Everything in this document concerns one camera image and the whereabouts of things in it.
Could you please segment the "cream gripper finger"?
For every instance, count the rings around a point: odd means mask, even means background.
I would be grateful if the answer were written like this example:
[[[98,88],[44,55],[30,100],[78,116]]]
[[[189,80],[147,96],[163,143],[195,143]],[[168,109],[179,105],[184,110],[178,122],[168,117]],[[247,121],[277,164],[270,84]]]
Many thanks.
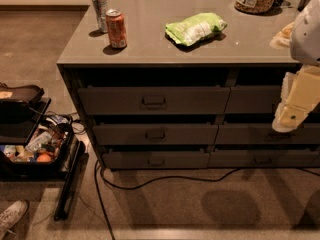
[[[291,22],[283,27],[270,41],[269,45],[274,49],[285,49],[290,47],[290,36],[294,23]]]

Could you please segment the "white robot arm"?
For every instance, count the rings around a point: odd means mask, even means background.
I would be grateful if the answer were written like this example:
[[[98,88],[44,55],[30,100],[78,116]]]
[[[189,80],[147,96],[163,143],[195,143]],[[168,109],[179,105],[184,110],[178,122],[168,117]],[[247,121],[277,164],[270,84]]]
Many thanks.
[[[283,78],[272,122],[272,129],[280,133],[296,130],[320,103],[320,0],[310,0],[292,26],[290,54],[302,67]]]

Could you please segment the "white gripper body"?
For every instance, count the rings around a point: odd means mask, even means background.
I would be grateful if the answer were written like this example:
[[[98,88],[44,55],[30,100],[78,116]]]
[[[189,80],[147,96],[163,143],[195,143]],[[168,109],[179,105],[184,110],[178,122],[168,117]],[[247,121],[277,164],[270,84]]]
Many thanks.
[[[320,67],[304,64],[295,74],[287,72],[280,97],[272,129],[288,133],[296,130],[320,103]]]

